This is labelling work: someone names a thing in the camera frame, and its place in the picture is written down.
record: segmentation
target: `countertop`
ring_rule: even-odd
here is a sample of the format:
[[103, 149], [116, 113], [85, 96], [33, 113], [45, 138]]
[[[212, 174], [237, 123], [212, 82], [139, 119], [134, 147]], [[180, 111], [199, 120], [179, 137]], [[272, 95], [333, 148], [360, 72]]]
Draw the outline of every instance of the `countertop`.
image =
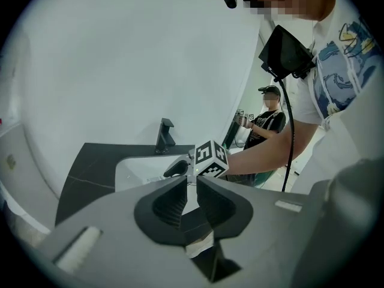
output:
[[194, 145], [176, 145], [159, 154], [155, 152], [155, 145], [85, 143], [65, 180], [55, 225], [102, 196], [114, 193], [115, 171], [120, 161], [133, 157], [183, 155], [193, 148]]

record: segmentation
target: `person wearing white t-shirt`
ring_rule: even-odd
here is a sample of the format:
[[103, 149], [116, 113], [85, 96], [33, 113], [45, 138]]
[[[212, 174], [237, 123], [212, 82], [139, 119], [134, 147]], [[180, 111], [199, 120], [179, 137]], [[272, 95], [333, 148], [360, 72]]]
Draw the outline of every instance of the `person wearing white t-shirt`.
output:
[[[384, 156], [382, 52], [350, 0], [261, 0], [266, 7], [318, 21], [310, 50], [316, 67], [298, 81], [293, 108], [293, 158], [311, 141], [317, 127], [327, 131], [294, 184], [292, 192], [309, 193], [313, 184], [332, 179], [363, 158]], [[230, 155], [227, 174], [251, 174], [287, 164], [290, 124], [269, 140]]]

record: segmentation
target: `white cube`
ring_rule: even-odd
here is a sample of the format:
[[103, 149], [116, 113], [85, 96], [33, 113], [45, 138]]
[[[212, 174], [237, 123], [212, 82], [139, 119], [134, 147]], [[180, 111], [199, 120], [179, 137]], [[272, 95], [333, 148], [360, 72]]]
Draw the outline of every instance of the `white cube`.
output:
[[220, 177], [228, 169], [226, 150], [215, 141], [195, 148], [193, 175]]

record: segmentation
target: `man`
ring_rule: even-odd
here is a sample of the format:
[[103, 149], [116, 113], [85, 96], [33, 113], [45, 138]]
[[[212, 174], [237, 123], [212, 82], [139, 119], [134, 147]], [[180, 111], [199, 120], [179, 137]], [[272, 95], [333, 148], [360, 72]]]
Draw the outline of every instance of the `man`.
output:
[[[382, 147], [372, 146], [381, 142], [379, 129], [383, 128], [379, 113], [383, 101], [377, 96], [383, 92], [382, 54], [350, 0], [260, 1], [266, 7], [283, 9], [286, 14], [318, 21], [311, 47], [316, 67], [304, 80], [298, 80], [293, 106], [293, 158], [307, 147], [320, 124], [329, 132], [315, 146], [296, 182], [299, 185], [292, 189], [309, 193], [316, 181], [333, 178], [361, 158], [384, 154]], [[281, 133], [263, 143], [230, 155], [227, 174], [260, 173], [282, 167], [287, 164], [290, 146], [288, 123]]]
[[[244, 150], [254, 147], [266, 139], [279, 133], [286, 124], [286, 116], [284, 112], [279, 110], [279, 102], [281, 98], [280, 90], [274, 85], [260, 88], [259, 91], [263, 94], [263, 100], [268, 111], [260, 114], [253, 121], [247, 121], [246, 128], [251, 129], [251, 133], [245, 143]], [[239, 124], [242, 124], [242, 118], [239, 119]], [[248, 176], [247, 185], [259, 186], [263, 185], [276, 170], [251, 174]]]

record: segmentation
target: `white shirt sleeve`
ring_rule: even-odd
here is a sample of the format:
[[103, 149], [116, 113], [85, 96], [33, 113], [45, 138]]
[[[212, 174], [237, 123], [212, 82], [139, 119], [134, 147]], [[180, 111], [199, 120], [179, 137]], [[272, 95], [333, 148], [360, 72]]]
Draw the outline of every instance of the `white shirt sleeve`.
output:
[[291, 106], [293, 119], [307, 124], [320, 125], [322, 123], [322, 118], [312, 102], [308, 84], [302, 79], [297, 80], [296, 97]]

